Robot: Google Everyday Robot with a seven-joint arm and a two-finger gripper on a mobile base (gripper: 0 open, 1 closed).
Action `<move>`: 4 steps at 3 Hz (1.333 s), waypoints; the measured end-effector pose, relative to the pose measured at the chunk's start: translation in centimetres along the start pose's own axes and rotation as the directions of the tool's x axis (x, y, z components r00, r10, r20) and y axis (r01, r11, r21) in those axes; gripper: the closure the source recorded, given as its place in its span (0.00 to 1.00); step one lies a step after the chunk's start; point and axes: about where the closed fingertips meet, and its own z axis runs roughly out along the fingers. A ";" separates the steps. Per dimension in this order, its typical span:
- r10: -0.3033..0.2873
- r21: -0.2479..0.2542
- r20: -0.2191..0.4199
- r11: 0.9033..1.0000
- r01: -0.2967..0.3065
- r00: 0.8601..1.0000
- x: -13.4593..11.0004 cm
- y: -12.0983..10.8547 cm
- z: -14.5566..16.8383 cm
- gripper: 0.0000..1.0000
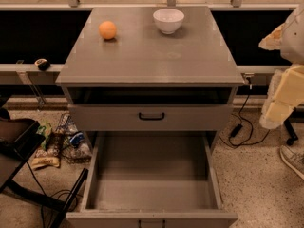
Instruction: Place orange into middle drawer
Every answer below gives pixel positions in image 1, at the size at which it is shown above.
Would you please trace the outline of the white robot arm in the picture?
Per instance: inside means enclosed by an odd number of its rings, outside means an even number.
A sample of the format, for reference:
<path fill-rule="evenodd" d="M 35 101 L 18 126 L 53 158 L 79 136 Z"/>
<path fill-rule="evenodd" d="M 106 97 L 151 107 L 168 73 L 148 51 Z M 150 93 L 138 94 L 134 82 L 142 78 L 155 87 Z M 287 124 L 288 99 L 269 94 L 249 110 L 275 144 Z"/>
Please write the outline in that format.
<path fill-rule="evenodd" d="M 278 69 L 273 75 L 261 110 L 260 125 L 275 129 L 304 103 L 304 5 L 300 4 L 258 46 L 279 50 L 280 56 L 292 63 L 288 69 Z"/>

